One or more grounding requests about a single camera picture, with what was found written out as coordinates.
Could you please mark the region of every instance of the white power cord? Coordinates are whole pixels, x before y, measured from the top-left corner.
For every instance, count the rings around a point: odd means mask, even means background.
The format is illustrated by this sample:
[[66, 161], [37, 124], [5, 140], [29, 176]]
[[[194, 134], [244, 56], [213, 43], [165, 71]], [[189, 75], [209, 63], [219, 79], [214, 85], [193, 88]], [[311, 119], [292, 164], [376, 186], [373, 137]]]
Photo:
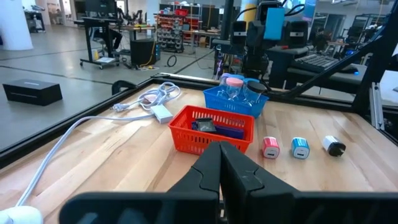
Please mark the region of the white power cord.
[[[174, 90], [177, 90], [177, 94], [175, 96], [170, 96], [171, 92]], [[181, 93], [181, 90], [178, 86], [174, 85], [174, 83], [171, 82], [165, 82], [160, 85], [160, 87], [156, 90], [149, 90], [143, 94], [141, 94], [138, 97], [138, 100], [133, 102], [133, 103], [126, 103], [126, 104], [115, 104], [112, 109], [116, 110], [117, 112], [124, 111], [128, 109], [130, 106], [132, 106], [135, 103], [139, 103], [144, 110], [150, 111], [151, 106], [155, 105], [162, 105], [176, 97], [178, 97]], [[152, 118], [154, 117], [154, 114], [148, 114], [144, 116], [138, 116], [135, 118], [107, 118], [103, 116], [87, 116], [82, 119], [79, 119], [76, 121], [70, 128], [68, 128], [68, 131], [58, 140], [58, 142], [54, 145], [54, 147], [50, 150], [50, 152], [46, 155], [44, 158], [43, 162], [41, 163], [40, 167], [37, 169], [35, 175], [33, 176], [33, 179], [29, 183], [28, 187], [26, 188], [25, 192], [22, 194], [21, 198], [18, 200], [16, 207], [18, 206], [23, 206], [25, 201], [28, 199], [29, 195], [32, 193], [33, 189], [35, 188], [37, 182], [41, 178], [44, 169], [46, 168], [47, 164], [51, 160], [52, 156], [58, 151], [60, 146], [63, 144], [63, 142], [66, 140], [66, 138], [72, 133], [72, 131], [83, 121], [86, 121], [88, 119], [109, 119], [109, 120], [117, 120], [117, 121], [136, 121], [138, 119], [146, 119], [146, 118]]]

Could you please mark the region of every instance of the keyboard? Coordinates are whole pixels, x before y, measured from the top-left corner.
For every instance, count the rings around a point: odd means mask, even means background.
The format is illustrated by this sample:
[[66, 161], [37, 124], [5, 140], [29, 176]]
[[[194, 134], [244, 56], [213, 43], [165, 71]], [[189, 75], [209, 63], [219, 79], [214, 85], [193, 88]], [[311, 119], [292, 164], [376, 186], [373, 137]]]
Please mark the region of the keyboard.
[[335, 58], [313, 54], [295, 59], [290, 66], [309, 72], [321, 73], [338, 62], [339, 60]]

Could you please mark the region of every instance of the red basket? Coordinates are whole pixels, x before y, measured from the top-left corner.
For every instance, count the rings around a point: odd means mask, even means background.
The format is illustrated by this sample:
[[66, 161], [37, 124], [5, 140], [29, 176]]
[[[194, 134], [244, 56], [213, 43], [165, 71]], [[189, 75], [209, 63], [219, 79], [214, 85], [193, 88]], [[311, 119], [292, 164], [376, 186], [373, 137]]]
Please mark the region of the red basket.
[[179, 16], [187, 16], [188, 15], [188, 9], [176, 9], [175, 14]]
[[[215, 125], [244, 129], [243, 139], [192, 130], [196, 118], [213, 118]], [[243, 114], [187, 105], [169, 123], [176, 150], [200, 155], [212, 141], [228, 141], [245, 153], [253, 142], [254, 118]]]

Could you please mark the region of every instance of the blue basket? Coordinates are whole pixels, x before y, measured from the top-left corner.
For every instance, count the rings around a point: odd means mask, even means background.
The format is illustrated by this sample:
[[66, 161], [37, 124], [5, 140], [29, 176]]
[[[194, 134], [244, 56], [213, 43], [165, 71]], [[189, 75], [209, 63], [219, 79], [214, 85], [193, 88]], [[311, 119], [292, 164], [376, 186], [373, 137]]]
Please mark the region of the blue basket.
[[239, 102], [233, 102], [217, 96], [217, 92], [221, 90], [221, 86], [216, 86], [203, 91], [205, 95], [206, 107], [216, 110], [230, 111], [234, 113], [251, 115], [254, 118], [260, 116], [268, 97], [261, 95], [258, 102], [252, 106]]

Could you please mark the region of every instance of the gray floor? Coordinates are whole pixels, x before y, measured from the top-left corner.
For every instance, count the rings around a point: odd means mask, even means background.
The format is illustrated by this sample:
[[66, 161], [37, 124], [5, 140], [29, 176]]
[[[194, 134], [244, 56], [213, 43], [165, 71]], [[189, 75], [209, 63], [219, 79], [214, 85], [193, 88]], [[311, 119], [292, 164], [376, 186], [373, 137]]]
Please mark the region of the gray floor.
[[[159, 72], [178, 73], [194, 77], [213, 76], [213, 57], [210, 49], [196, 48], [196, 54], [185, 52], [175, 54], [177, 64], [167, 67], [167, 59], [174, 55], [162, 52], [161, 60], [155, 64], [157, 70], [130, 70], [123, 65], [110, 66], [100, 70], [92, 64], [79, 65], [79, 58], [88, 58], [83, 29], [63, 26], [47, 27], [46, 33], [32, 34], [33, 50], [0, 50], [0, 83], [31, 78], [59, 83], [63, 100], [48, 106], [34, 106], [9, 102], [0, 90], [0, 151], [15, 142], [35, 134], [63, 119], [92, 107], [111, 96], [111, 84], [117, 80], [140, 83]], [[121, 43], [129, 48], [128, 33]], [[100, 46], [92, 43], [94, 48]], [[313, 87], [307, 95], [352, 101], [353, 95], [334, 90]]]

